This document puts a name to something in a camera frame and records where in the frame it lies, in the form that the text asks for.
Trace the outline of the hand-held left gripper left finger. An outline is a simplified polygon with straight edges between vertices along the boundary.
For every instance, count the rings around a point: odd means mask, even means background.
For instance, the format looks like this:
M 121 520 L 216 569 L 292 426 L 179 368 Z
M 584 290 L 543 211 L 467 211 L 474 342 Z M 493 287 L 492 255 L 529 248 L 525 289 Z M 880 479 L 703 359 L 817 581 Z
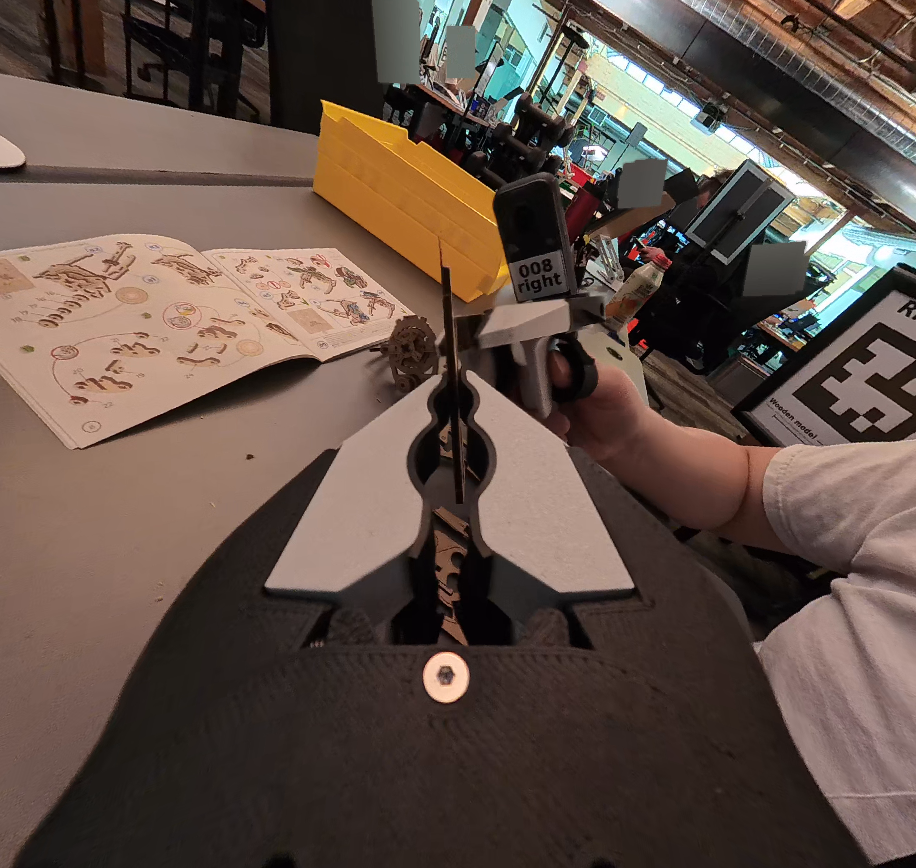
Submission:
M 398 644 L 442 644 L 432 510 L 452 504 L 444 379 L 341 445 L 267 577 L 268 595 L 358 610 Z

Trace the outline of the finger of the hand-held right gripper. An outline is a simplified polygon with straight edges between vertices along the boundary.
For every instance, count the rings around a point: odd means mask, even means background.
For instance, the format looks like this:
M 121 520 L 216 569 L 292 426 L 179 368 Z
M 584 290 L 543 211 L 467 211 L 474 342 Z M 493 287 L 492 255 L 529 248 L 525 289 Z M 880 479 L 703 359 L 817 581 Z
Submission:
M 495 350 L 498 347 L 520 345 L 521 359 L 515 362 L 520 377 L 531 386 L 548 386 L 546 348 L 525 347 L 551 336 L 567 332 L 571 324 L 569 300 L 497 304 L 483 316 L 475 333 L 475 370 L 488 382 L 497 381 Z
M 488 332 L 493 314 L 485 312 L 456 319 L 456 348 L 459 353 L 487 351 L 501 345 L 498 333 Z

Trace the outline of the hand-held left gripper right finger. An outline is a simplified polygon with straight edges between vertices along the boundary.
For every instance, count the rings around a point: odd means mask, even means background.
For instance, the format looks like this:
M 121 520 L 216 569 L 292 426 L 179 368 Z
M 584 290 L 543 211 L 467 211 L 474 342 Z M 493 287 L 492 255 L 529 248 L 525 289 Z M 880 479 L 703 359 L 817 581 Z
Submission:
M 480 375 L 461 383 L 473 486 L 458 622 L 468 645 L 511 645 L 539 610 L 635 599 L 565 443 Z

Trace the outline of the small plywood parts fret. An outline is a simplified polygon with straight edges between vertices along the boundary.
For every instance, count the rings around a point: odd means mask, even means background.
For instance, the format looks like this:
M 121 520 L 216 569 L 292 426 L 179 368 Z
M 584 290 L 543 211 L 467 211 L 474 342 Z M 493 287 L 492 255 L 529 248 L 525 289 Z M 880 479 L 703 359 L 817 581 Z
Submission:
M 457 326 L 452 293 L 452 271 L 444 262 L 441 240 L 437 241 L 441 274 L 441 303 L 443 319 L 442 355 L 445 362 L 445 396 L 448 411 L 449 441 L 452 452 L 452 482 L 454 503 L 459 511 L 467 513 L 468 448 L 471 405 L 470 392 L 465 387 L 457 349 Z

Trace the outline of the illustrated instruction booklet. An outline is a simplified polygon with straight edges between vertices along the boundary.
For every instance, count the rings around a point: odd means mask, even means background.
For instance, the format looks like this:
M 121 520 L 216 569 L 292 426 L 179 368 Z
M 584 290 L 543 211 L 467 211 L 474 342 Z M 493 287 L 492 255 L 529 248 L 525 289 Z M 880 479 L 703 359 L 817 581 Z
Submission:
M 70 449 L 247 375 L 375 346 L 411 315 L 331 247 L 118 233 L 1 254 L 1 370 Z

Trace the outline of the person's right forearm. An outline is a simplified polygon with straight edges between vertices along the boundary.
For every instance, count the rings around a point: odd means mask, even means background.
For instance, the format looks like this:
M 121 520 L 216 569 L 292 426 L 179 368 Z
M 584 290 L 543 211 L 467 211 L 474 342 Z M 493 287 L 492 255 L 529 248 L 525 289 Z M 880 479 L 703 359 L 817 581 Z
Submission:
M 763 486 L 780 449 L 742 446 L 644 409 L 602 465 L 676 523 L 788 553 L 767 518 Z

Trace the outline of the partly built wooden model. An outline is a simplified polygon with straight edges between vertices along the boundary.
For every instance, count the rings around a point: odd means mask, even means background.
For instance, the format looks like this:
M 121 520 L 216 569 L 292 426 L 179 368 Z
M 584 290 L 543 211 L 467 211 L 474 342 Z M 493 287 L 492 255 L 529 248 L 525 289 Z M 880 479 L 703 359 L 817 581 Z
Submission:
M 436 336 L 428 321 L 409 315 L 396 322 L 387 341 L 369 348 L 387 359 L 398 393 L 410 393 L 439 373 Z

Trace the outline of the person's right hand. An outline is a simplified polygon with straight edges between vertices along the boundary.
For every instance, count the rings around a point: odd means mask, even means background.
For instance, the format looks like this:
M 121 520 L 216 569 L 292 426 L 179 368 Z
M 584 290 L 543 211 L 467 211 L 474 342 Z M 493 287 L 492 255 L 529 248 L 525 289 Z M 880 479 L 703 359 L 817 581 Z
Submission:
M 597 366 L 597 371 L 593 393 L 574 402 L 555 404 L 543 425 L 569 446 L 612 470 L 635 448 L 649 407 L 625 371 L 607 365 Z

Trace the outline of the black dumbbell rack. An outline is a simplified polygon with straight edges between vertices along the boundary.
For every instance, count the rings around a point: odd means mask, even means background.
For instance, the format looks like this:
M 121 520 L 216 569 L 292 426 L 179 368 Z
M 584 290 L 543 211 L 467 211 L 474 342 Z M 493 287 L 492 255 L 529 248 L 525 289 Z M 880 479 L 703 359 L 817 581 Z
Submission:
M 497 124 L 485 148 L 466 156 L 462 164 L 493 190 L 536 174 L 558 177 L 575 133 L 575 124 L 546 113 L 529 93 L 519 96 L 514 117 L 515 125 Z

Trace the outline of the white bottle red cap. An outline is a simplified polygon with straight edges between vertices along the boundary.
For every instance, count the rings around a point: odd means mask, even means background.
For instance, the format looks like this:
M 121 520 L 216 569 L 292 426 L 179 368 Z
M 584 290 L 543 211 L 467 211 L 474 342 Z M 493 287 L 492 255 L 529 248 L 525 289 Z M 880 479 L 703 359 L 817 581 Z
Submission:
M 614 333 L 626 330 L 639 310 L 658 291 L 671 261 L 657 247 L 640 251 L 643 263 L 636 267 L 604 310 L 604 325 Z

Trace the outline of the low yellow storage bin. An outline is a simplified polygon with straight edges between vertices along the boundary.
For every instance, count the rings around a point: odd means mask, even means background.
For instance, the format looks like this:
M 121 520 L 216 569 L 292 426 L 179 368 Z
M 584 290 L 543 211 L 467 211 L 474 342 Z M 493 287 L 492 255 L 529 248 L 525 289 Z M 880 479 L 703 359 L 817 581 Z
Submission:
M 313 189 L 465 302 L 510 281 L 495 192 L 405 128 L 322 101 Z

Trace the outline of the black framed monitor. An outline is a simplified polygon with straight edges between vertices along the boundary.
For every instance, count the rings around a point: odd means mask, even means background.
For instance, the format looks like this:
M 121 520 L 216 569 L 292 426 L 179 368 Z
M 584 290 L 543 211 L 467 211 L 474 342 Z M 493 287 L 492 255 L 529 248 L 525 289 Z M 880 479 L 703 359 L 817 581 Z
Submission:
M 790 189 L 747 159 L 686 227 L 684 235 L 727 266 L 794 198 Z

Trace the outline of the black framed marker sign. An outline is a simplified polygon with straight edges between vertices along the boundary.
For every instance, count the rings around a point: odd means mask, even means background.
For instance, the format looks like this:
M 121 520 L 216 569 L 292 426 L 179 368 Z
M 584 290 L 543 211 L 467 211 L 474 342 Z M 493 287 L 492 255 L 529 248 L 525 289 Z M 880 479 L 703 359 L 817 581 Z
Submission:
M 914 270 L 887 271 L 732 414 L 769 447 L 914 439 Z

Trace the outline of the black office chair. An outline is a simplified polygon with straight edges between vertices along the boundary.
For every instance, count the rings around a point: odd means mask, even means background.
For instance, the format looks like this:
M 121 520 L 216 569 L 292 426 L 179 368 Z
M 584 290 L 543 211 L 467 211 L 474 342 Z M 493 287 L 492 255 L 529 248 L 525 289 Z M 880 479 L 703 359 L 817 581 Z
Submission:
M 245 49 L 259 50 L 267 38 L 266 0 L 163 0 L 157 22 L 138 15 L 134 0 L 123 3 L 127 98 L 175 106 L 169 81 L 181 74 L 215 114 L 234 118 L 241 103 L 260 122 L 240 84 Z

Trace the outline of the silver ventilation duct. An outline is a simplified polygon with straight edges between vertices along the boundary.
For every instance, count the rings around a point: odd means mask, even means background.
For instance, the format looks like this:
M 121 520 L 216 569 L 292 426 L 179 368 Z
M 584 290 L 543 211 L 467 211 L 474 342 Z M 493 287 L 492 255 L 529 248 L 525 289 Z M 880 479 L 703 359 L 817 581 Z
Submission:
M 678 0 L 791 75 L 860 127 L 914 161 L 914 98 L 878 73 L 852 62 L 830 38 L 787 16 L 768 0 Z

